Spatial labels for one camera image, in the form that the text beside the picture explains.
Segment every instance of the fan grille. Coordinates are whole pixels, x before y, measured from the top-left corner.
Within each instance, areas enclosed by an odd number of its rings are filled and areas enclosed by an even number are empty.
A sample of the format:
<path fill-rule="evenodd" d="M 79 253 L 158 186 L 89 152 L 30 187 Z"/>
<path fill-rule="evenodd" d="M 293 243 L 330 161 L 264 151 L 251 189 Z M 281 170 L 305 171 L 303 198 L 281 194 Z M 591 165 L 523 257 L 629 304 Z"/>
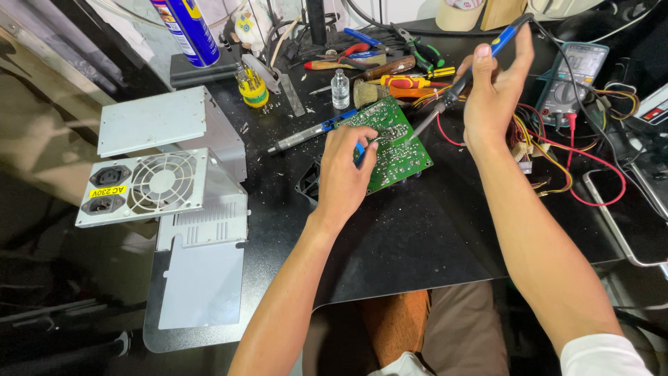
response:
<path fill-rule="evenodd" d="M 128 195 L 128 206 L 137 214 L 175 210 L 186 203 L 192 195 L 193 176 L 197 160 L 188 152 L 176 152 L 148 157 L 132 173 L 132 189 Z M 164 192 L 153 192 L 151 178 L 160 171 L 171 171 L 174 182 Z"/>

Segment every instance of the digital multimeter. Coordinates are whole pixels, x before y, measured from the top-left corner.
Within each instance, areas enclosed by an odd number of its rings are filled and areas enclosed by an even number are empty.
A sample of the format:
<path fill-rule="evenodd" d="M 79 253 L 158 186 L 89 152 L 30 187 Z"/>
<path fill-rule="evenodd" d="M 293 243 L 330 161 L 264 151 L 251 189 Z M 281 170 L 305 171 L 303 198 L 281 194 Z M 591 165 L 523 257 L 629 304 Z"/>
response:
<path fill-rule="evenodd" d="M 575 81 L 578 84 L 591 86 L 608 56 L 609 48 L 593 43 L 566 42 L 562 48 L 568 56 L 568 62 L 573 69 Z M 536 109 L 540 112 L 545 125 L 568 127 L 568 119 L 564 116 L 561 124 L 555 124 L 554 114 L 561 112 L 577 112 L 580 109 L 575 89 L 570 78 L 568 66 L 561 54 L 552 66 L 552 78 L 548 80 L 543 93 L 540 95 Z M 578 86 L 580 99 L 587 94 L 587 89 Z"/>

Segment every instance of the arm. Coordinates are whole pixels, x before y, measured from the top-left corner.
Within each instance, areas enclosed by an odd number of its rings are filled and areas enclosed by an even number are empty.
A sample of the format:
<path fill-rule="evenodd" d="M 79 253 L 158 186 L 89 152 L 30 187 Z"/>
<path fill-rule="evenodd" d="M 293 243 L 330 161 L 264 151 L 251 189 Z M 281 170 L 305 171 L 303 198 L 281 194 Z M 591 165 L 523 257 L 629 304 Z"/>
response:
<path fill-rule="evenodd" d="M 508 123 L 533 56 L 525 25 L 516 37 L 515 62 L 495 83 L 489 45 L 479 45 L 458 75 L 472 63 L 464 139 L 480 171 L 510 277 L 560 355 L 573 339 L 622 332 L 596 273 L 540 202 L 506 146 Z"/>
<path fill-rule="evenodd" d="M 327 135 L 321 163 L 319 204 L 255 310 L 234 354 L 228 375 L 287 375 L 304 345 L 315 292 L 341 228 L 364 199 L 376 162 L 378 133 L 342 126 Z M 357 142 L 367 149 L 360 169 Z"/>

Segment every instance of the wd-40 can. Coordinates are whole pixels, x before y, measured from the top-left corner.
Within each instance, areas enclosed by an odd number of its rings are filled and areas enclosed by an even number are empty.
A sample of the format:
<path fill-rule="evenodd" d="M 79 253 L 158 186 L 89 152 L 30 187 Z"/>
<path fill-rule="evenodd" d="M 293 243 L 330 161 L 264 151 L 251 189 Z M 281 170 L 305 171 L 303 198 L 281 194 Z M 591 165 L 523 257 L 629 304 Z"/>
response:
<path fill-rule="evenodd" d="M 193 0 L 151 0 L 190 63 L 205 68 L 220 57 L 218 46 Z"/>

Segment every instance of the white shirt sleeve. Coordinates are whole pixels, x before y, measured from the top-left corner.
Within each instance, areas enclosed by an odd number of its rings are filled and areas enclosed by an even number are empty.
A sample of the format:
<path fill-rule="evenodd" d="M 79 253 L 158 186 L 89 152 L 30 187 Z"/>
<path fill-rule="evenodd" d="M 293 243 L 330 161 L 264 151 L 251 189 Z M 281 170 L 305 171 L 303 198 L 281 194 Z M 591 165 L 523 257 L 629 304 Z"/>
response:
<path fill-rule="evenodd" d="M 563 376 L 652 376 L 628 339 L 588 335 L 567 343 L 561 352 Z"/>

